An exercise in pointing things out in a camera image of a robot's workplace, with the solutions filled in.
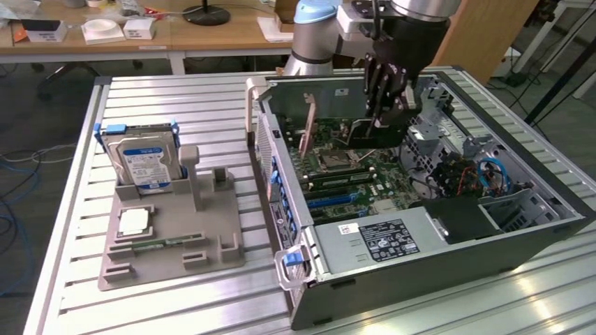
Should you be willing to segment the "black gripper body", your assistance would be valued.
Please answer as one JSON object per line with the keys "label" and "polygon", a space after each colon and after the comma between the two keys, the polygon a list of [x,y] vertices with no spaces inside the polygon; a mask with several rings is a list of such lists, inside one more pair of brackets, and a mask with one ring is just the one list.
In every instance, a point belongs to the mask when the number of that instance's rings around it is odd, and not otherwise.
{"label": "black gripper body", "polygon": [[367,54],[367,75],[382,68],[418,82],[420,72],[431,64],[450,29],[451,20],[430,22],[407,16],[375,18]]}

